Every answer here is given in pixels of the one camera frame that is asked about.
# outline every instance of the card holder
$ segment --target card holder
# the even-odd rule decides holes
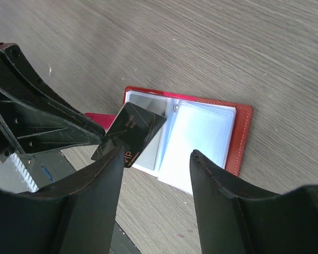
[[[189,178],[188,162],[193,149],[206,153],[214,163],[225,167],[235,119],[234,107],[209,105],[132,90],[126,92],[125,102],[134,103],[167,118],[161,132],[151,141],[133,167],[178,188],[183,181],[177,184],[173,182],[175,176],[172,177],[171,167],[177,161],[184,161],[186,165],[180,165],[180,169],[174,172],[180,175],[180,179],[183,179],[182,175]],[[184,143],[182,147],[175,143],[175,139],[179,138],[179,142]]]
[[[148,101],[153,99],[156,99],[157,102],[151,103]],[[172,146],[169,144],[170,138],[172,136],[176,136],[174,134],[174,126],[176,125],[179,127],[179,112],[181,112],[180,109],[184,109],[184,107],[182,108],[181,105],[185,104],[185,106],[190,108],[192,108],[193,106],[197,106],[199,110],[203,110],[206,112],[212,111],[213,114],[218,115],[220,118],[228,117],[232,119],[231,121],[226,122],[226,124],[224,124],[222,128],[219,128],[217,125],[212,124],[213,128],[217,129],[216,132],[218,133],[219,137],[227,138],[226,140],[222,140],[221,142],[215,141],[214,143],[210,143],[209,148],[207,148],[208,151],[204,151],[203,153],[210,152],[213,146],[218,146],[218,150],[225,151],[225,153],[222,153],[221,155],[214,155],[214,160],[217,161],[217,164],[219,164],[223,168],[225,165],[226,171],[236,176],[239,175],[240,166],[243,160],[244,150],[252,121],[252,106],[132,86],[128,86],[125,88],[123,102],[125,103],[127,101],[131,101],[136,105],[147,108],[147,110],[154,110],[155,113],[161,113],[167,118],[166,123],[164,124],[160,132],[157,134],[154,140],[152,140],[152,142],[148,145],[148,151],[144,151],[141,160],[140,157],[137,159],[136,163],[138,164],[134,164],[135,168],[140,169],[153,176],[156,176],[159,179],[161,179],[161,181],[167,182],[177,188],[182,189],[185,192],[190,192],[188,189],[188,185],[179,187],[179,185],[182,185],[182,183],[174,181],[172,182],[172,178],[174,179],[179,177],[185,179],[184,181],[182,181],[183,183],[189,181],[189,176],[187,176],[184,172],[180,172],[180,174],[177,174],[176,176],[172,174],[174,172],[179,172],[179,170],[175,170],[174,168],[174,165],[176,163],[174,162],[173,158],[175,158],[176,161],[178,161],[179,159],[182,160],[181,158],[179,158],[178,156],[172,156],[171,165],[167,167],[167,174],[165,174],[165,170],[161,172],[161,170],[165,168],[165,165],[162,166],[162,164],[166,163],[165,160],[167,161],[167,158],[165,159],[164,156],[167,153],[168,146]],[[90,117],[96,123],[102,125],[105,129],[109,128],[111,121],[113,120],[113,117],[115,117],[113,115],[103,115],[95,113],[86,113],[85,115]],[[193,121],[198,122],[197,117],[191,120],[192,123]],[[196,133],[203,132],[201,128],[197,128],[197,130],[198,131],[196,131]],[[187,137],[189,136],[196,137],[194,133],[187,135]],[[175,148],[172,149],[172,154],[178,154],[181,151],[181,148],[177,144],[175,144],[174,147]]]

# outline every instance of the red card holder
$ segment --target red card holder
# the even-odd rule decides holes
[[[249,135],[250,124],[252,121],[253,108],[250,105],[233,103],[233,102],[222,102],[214,99],[205,99],[200,97],[194,97],[183,94],[169,93],[160,90],[152,90],[141,87],[128,86],[125,88],[123,102],[125,103],[126,93],[128,91],[136,91],[147,94],[160,95],[169,98],[183,99],[185,101],[201,102],[206,104],[214,104],[221,106],[229,106],[236,108],[236,117],[234,121],[231,142],[229,145],[225,170],[238,176],[240,166],[243,160],[244,149],[246,141]],[[100,124],[104,129],[108,129],[114,120],[114,115],[103,115],[96,113],[86,113],[86,116],[91,118],[94,122]]]

